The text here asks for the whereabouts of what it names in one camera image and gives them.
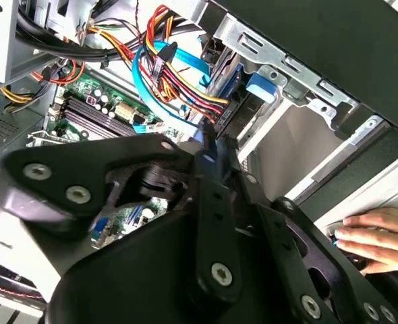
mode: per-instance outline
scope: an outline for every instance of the blue clip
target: blue clip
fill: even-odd
[[[278,88],[272,82],[255,73],[248,81],[246,90],[266,103],[273,103],[277,98]]]

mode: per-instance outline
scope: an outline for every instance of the screw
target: screw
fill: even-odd
[[[373,128],[376,125],[377,125],[377,120],[375,120],[375,119],[371,119],[371,120],[367,121],[367,128]]]
[[[248,179],[248,181],[250,181],[253,184],[257,184],[258,183],[258,180],[256,180],[256,178],[254,176],[252,176],[251,174],[247,175],[247,179]]]
[[[227,287],[232,284],[232,273],[222,263],[214,263],[211,267],[211,275],[220,285]]]
[[[286,97],[287,97],[289,100],[295,100],[295,97],[294,97],[293,95],[291,95],[290,93],[285,92],[285,95],[286,95]]]
[[[370,316],[372,319],[374,319],[375,321],[379,320],[379,314],[376,312],[372,305],[365,302],[364,309],[366,310],[368,316]]]
[[[251,226],[251,225],[246,227],[246,231],[250,232],[252,234],[256,233],[256,229],[253,226]]]
[[[72,186],[65,191],[68,200],[76,204],[85,204],[91,200],[91,193],[82,186]]]
[[[314,319],[320,318],[320,308],[318,303],[308,295],[303,295],[301,297],[301,303],[306,312]]]
[[[163,141],[163,142],[161,143],[161,146],[163,146],[163,147],[164,147],[165,149],[167,149],[167,150],[173,150],[172,144],[169,144],[168,142]]]
[[[390,321],[391,323],[396,323],[397,322],[395,320],[394,314],[391,313],[388,308],[386,308],[385,306],[381,305],[380,306],[380,310],[382,311],[383,315],[385,315],[385,317],[388,319],[388,321]]]
[[[283,204],[285,204],[285,206],[287,207],[287,209],[290,209],[291,211],[293,210],[293,206],[292,203],[288,200],[284,200]]]
[[[52,175],[51,168],[40,163],[28,164],[25,166],[23,172],[27,178],[38,181],[49,179]]]

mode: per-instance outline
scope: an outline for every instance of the motherboard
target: motherboard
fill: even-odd
[[[63,73],[68,74],[70,70],[64,69]],[[138,99],[112,89],[85,72],[75,82],[57,87],[44,129],[31,134],[34,141],[30,146],[153,132],[172,140],[176,140],[178,134]],[[152,198],[145,205],[102,215],[92,230],[91,245],[102,248],[163,215],[166,209],[167,201]]]

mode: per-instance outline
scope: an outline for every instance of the hand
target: hand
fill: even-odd
[[[335,231],[337,246],[372,260],[363,274],[398,271],[398,209],[377,209],[345,218],[343,224],[346,227]]]

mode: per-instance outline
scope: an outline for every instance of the yellow wire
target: yellow wire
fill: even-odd
[[[173,22],[173,16],[171,16],[167,21],[167,27],[166,27],[166,41],[167,42],[169,42],[169,37],[171,36],[172,22]]]
[[[105,39],[107,39],[119,52],[119,54],[123,57],[124,61],[126,61],[126,63],[128,64],[132,64],[131,61],[129,60],[129,58],[125,55],[124,51],[121,49],[121,47],[118,46],[118,44],[114,41],[114,39],[116,39],[115,37],[113,37],[112,35],[103,32],[100,29],[97,28],[89,28],[89,30],[91,30],[92,32],[95,32],[97,34],[102,35]]]
[[[16,98],[17,100],[31,100],[31,97],[27,97],[27,96],[20,96],[16,93],[13,93],[12,91],[8,90],[6,87],[1,88],[2,92],[6,92],[7,94],[9,94],[11,97]]]
[[[166,81],[165,79],[162,79],[162,80],[163,80],[163,87],[164,87],[164,89],[165,89],[165,93],[166,93],[167,97],[168,97],[170,100],[175,99],[176,97],[173,96],[173,93],[175,92],[175,90],[172,88],[172,86],[170,86],[170,85],[167,83],[167,81]]]
[[[13,101],[14,103],[27,103],[30,100],[30,99],[17,99],[14,96],[12,96],[11,93],[9,93],[8,90],[5,88],[1,88],[0,90],[5,97],[10,99],[10,101]]]
[[[157,55],[157,50],[155,49],[154,46],[151,45],[150,41],[148,40],[148,37],[146,37],[146,45],[149,47],[149,49],[155,54]],[[177,72],[177,70],[172,66],[172,64],[170,64],[169,62],[166,63],[167,67],[172,71],[172,73],[175,74],[175,76],[181,81],[183,82],[191,91],[195,92],[198,96],[201,96],[209,101],[214,101],[216,103],[222,103],[224,105],[228,104],[229,101],[222,99],[222,98],[216,98],[216,97],[210,97],[206,94],[204,94],[203,92],[200,92],[198,89],[196,89],[194,86],[192,86],[190,83],[188,83],[186,81],[186,79],[184,79],[182,76],[180,76]]]

